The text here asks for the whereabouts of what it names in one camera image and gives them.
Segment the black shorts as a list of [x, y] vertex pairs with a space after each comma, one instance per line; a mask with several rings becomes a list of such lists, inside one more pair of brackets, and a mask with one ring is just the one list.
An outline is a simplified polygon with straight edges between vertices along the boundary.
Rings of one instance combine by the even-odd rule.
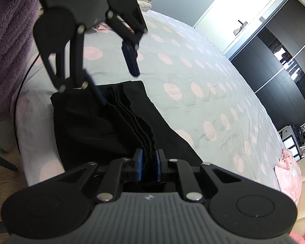
[[191, 166], [200, 157], [163, 119], [146, 94], [141, 81], [73, 89], [54, 93], [54, 135], [63, 168], [69, 171], [88, 162], [107, 166], [119, 158], [132, 158], [143, 151], [142, 179], [156, 182], [157, 149], [167, 159], [180, 159]]

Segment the pink pillow with print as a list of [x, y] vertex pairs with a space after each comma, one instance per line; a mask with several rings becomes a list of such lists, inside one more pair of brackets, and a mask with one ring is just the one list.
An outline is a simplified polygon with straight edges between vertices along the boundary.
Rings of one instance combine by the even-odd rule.
[[301, 169], [290, 150], [282, 148], [282, 154], [278, 164], [274, 166], [274, 172], [280, 191], [290, 197], [295, 205], [298, 205], [303, 179]]

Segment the purple fluffy robe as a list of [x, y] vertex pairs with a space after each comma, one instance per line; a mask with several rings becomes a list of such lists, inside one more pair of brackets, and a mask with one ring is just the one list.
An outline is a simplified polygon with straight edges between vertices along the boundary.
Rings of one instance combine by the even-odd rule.
[[10, 116], [11, 98], [25, 71], [39, 8], [39, 0], [0, 0], [0, 121]]

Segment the white bedside table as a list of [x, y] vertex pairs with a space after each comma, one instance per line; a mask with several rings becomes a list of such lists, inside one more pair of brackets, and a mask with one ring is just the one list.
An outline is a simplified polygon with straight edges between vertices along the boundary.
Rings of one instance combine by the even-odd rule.
[[295, 134], [291, 129], [291, 125], [282, 128], [279, 131], [279, 136], [283, 141], [284, 147], [291, 151], [296, 161], [299, 161], [301, 159], [300, 147], [302, 147], [304, 144], [302, 146], [299, 146]]

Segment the black bag on nightstand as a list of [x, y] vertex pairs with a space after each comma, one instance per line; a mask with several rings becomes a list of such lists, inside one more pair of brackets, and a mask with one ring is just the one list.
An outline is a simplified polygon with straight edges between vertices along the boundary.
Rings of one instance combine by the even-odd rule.
[[294, 124], [291, 125], [291, 129], [295, 134], [299, 146], [302, 146], [305, 143], [305, 133], [303, 132], [303, 129], [299, 126], [295, 126]]

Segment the white sock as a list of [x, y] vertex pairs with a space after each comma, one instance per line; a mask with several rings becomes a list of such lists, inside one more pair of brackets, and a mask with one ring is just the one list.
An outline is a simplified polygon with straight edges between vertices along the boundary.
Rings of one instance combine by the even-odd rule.
[[0, 145], [5, 152], [12, 151], [16, 146], [14, 125], [11, 118], [0, 121]]

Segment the white door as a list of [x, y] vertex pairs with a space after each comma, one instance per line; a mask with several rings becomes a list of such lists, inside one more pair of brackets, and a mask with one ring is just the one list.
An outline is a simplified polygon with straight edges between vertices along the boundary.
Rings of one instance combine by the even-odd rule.
[[[252, 25], [276, 0], [214, 0], [194, 25], [222, 53], [226, 54]], [[233, 31], [248, 24], [237, 35]]]

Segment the black sliding wardrobe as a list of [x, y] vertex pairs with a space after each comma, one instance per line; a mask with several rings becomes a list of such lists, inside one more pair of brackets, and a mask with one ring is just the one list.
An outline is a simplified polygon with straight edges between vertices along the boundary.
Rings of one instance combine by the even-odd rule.
[[275, 127], [305, 123], [305, 6], [287, 0], [231, 63]]

